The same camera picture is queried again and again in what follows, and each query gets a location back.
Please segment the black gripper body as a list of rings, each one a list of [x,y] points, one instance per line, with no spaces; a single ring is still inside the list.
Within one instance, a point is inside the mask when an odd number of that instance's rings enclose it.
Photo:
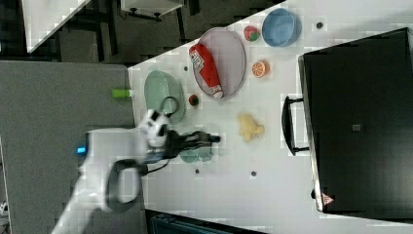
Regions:
[[[173,159],[178,156],[181,151],[194,148],[194,142],[190,139],[190,134],[180,135],[176,131],[168,131],[165,143],[165,159]]]

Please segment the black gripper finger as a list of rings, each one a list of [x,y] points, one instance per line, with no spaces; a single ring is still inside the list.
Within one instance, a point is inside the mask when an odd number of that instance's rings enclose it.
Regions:
[[[210,134],[203,131],[195,131],[189,134],[190,137],[209,138]]]
[[[198,136],[193,141],[193,145],[195,147],[208,147],[208,146],[212,146],[214,143],[219,143],[220,141],[221,141],[220,136]]]

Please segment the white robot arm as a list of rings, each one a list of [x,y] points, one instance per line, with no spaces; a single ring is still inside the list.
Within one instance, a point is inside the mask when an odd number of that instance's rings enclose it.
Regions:
[[[132,175],[131,187],[140,189],[149,164],[168,161],[187,150],[211,147],[218,135],[202,131],[181,135],[174,130],[99,129],[87,133],[87,156],[71,197],[51,234],[83,234],[93,213],[101,210],[122,214],[137,202],[122,184]]]

